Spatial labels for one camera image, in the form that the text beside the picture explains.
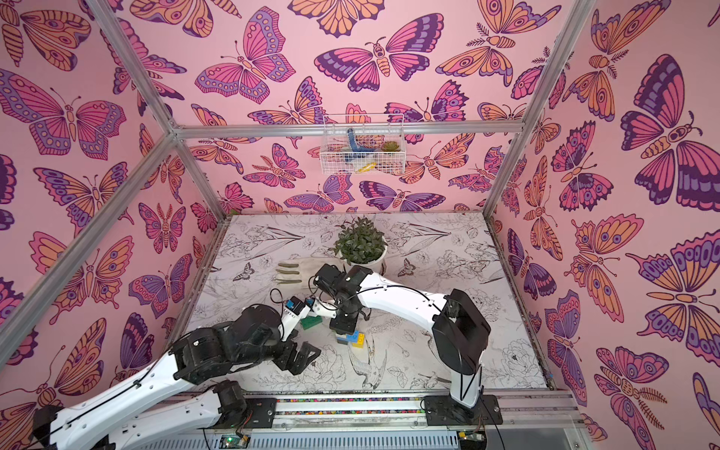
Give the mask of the dark green lego brick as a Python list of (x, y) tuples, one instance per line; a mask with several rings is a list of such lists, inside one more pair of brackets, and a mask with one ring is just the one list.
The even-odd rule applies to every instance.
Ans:
[(323, 323), (323, 318), (320, 316), (309, 316), (300, 321), (300, 324), (304, 330), (310, 330), (315, 326), (320, 326)]

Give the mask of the blue lego brick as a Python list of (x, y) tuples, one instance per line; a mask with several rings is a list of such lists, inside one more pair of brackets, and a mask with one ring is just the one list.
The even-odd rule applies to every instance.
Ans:
[(360, 345), (361, 337), (359, 332), (351, 335), (336, 335), (336, 341), (340, 344)]

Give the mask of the yellow lego brick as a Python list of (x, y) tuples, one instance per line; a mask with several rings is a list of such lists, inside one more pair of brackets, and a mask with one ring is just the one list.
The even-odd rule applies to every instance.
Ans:
[(355, 332), (354, 335), (349, 337), (349, 343), (354, 348), (362, 349), (365, 346), (366, 337), (362, 332)]

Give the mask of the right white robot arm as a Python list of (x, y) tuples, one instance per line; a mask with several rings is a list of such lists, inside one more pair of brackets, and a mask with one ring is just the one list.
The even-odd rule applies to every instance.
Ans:
[(356, 332), (366, 309), (392, 313), (431, 333), (440, 360), (451, 372), (450, 398), (472, 410), (481, 398), (481, 361), (489, 346), (491, 326), (466, 294), (454, 289), (432, 294), (401, 285), (366, 268), (342, 272), (324, 264), (311, 278), (320, 292), (334, 300), (330, 329), (339, 335)]

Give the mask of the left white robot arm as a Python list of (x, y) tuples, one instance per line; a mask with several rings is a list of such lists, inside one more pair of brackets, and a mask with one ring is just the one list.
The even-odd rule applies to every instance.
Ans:
[(82, 405), (38, 410), (32, 422), (33, 441), (43, 449), (114, 449), (113, 432), (193, 386), (266, 361), (298, 375), (320, 354), (309, 343), (294, 341), (296, 326), (314, 305), (312, 298), (292, 297), (281, 309), (247, 307), (233, 322), (187, 332), (148, 367)]

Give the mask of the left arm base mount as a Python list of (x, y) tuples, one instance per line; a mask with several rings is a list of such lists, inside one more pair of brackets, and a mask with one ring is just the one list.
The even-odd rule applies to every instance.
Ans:
[(271, 429), (278, 399), (250, 394), (239, 382), (225, 380), (208, 387), (201, 403), (209, 403), (211, 417), (204, 429), (235, 429), (240, 434), (240, 429)]

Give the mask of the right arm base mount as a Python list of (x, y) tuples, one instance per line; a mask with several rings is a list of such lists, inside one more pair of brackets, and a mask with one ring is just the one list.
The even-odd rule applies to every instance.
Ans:
[(450, 396), (425, 396), (420, 407), (429, 426), (500, 426), (504, 423), (498, 399), (492, 395), (481, 395), (471, 408), (462, 406)]

